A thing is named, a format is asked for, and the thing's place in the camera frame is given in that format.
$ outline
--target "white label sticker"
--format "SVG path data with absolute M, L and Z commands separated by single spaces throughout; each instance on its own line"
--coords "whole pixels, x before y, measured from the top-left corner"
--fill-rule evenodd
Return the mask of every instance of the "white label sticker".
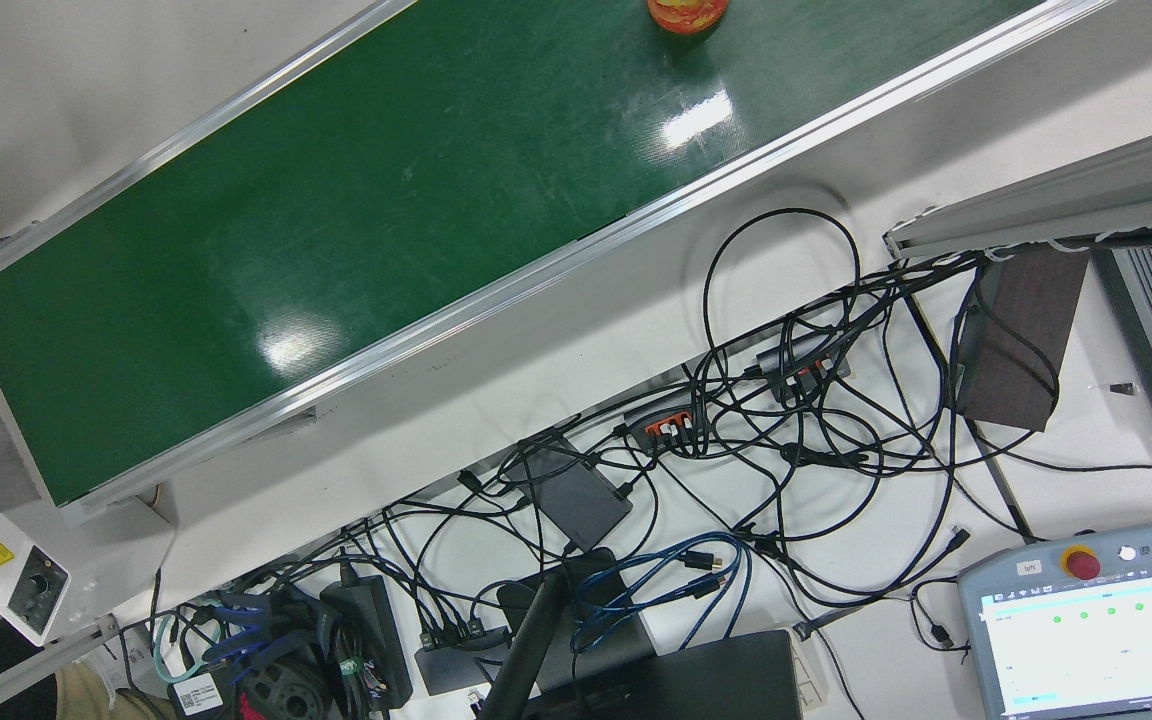
M 202 711 L 225 705 L 220 700 L 220 692 L 217 691 L 217 683 L 211 679 L 210 673 L 204 673 L 196 679 L 184 680 L 184 682 L 172 685 L 180 699 L 180 710 L 187 715 L 197 715 Z

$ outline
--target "green conveyor belt surface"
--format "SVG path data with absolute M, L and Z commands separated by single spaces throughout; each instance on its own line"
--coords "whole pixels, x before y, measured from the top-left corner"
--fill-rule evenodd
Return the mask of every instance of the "green conveyor belt surface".
M 0 272 L 52 500 L 338 364 L 1033 0 L 420 0 Z

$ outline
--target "black cable clip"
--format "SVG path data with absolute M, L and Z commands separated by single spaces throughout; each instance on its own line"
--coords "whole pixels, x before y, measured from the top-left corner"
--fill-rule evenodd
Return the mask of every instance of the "black cable clip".
M 812 450 L 808 446 L 799 446 L 799 444 L 790 442 L 781 448 L 781 457 L 787 462 L 797 461 L 797 467 L 806 468 L 808 465 L 823 465 L 824 468 L 838 468 L 841 470 L 850 470 L 861 462 L 867 462 L 869 455 L 865 455 L 861 450 L 844 452 L 844 454 L 838 455 L 833 452 L 819 452 Z

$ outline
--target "white control box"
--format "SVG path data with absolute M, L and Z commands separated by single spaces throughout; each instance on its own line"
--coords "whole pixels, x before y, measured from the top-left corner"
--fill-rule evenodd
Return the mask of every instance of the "white control box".
M 46 500 L 0 511 L 0 615 L 41 646 L 154 582 L 174 530 L 143 502 L 68 528 Z

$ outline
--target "black knob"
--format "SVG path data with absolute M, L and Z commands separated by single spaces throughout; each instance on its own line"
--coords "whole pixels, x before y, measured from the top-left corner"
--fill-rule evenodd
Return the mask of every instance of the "black knob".
M 33 594 L 41 594 L 51 589 L 51 583 L 47 582 L 46 575 L 29 575 L 28 583 L 33 590 Z

